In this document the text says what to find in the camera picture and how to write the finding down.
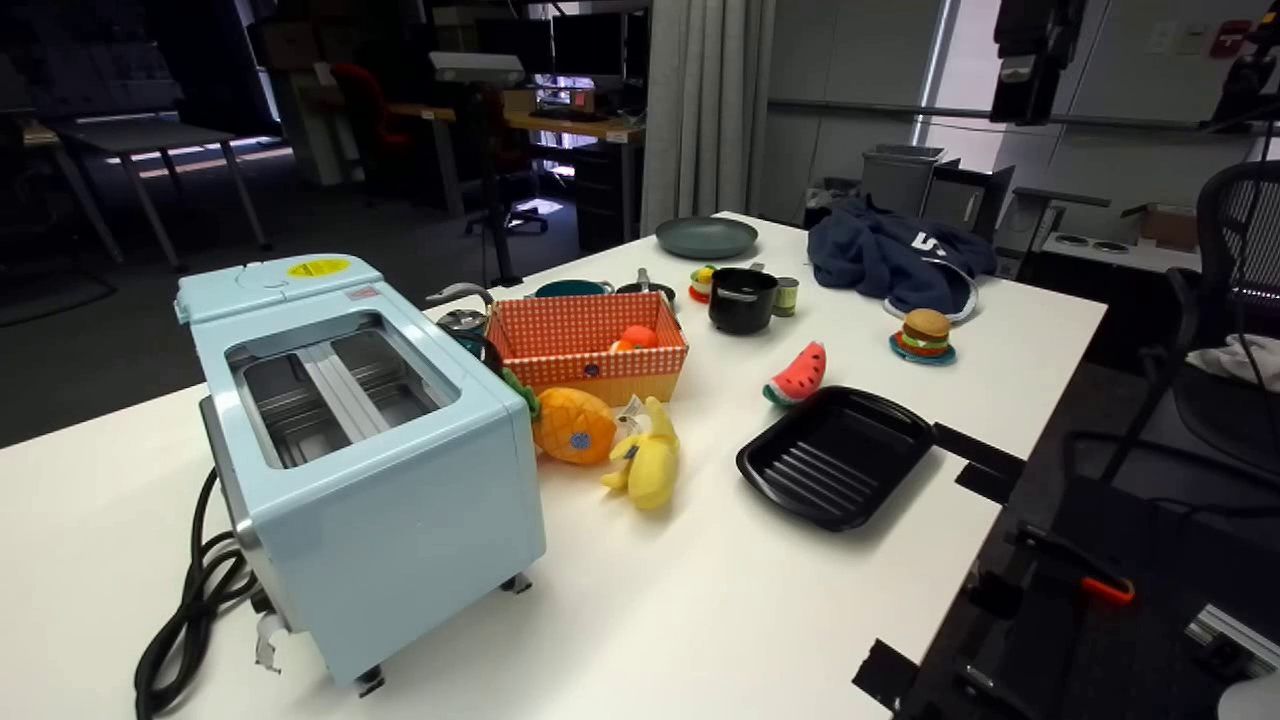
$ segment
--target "yellow fruit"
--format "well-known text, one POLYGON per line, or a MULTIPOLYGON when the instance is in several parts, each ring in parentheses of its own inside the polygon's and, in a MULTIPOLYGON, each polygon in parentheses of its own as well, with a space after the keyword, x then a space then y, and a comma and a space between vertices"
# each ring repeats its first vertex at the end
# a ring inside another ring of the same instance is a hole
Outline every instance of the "yellow fruit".
POLYGON ((539 415, 531 441, 561 464, 604 464, 614 453, 616 420, 614 410, 580 388, 546 388, 538 397, 539 415))

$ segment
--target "plate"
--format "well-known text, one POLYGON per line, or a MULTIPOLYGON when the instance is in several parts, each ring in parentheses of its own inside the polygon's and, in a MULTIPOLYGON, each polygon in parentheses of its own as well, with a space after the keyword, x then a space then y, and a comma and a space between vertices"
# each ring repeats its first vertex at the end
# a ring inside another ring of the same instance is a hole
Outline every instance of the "plate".
POLYGON ((656 227, 656 245, 683 259, 737 259, 758 253, 758 227, 726 217, 679 217, 656 227))

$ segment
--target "hamburger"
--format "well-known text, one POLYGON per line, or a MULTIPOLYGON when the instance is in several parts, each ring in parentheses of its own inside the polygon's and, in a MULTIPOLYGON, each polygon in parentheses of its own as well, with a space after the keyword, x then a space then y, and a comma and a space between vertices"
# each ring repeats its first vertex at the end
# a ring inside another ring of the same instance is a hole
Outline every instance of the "hamburger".
POLYGON ((951 355, 951 326, 936 308, 912 308, 906 316, 906 329, 894 332, 894 348, 915 359, 945 359, 951 355))

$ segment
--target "black mug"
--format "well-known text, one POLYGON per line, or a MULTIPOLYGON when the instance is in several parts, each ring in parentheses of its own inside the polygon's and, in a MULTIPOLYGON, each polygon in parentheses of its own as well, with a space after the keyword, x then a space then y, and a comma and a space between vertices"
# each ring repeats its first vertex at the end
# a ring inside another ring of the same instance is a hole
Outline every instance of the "black mug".
POLYGON ((730 338, 752 338, 767 329, 776 277, 758 269, 711 272, 711 326, 730 338))

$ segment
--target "black cable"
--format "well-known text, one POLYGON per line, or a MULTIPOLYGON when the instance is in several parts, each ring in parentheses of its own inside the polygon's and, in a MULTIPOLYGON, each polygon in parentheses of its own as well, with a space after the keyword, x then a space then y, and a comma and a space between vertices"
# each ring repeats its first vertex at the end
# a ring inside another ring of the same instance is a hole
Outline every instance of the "black cable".
POLYGON ((141 720, 151 720, 184 702, 204 663, 214 623, 257 592, 257 578, 249 573, 249 559, 235 548, 233 531, 218 531, 214 542, 204 542, 204 512, 214 489, 218 474, 204 476, 192 512, 192 565, 184 579, 184 599, 161 623, 132 671, 132 712, 141 720))

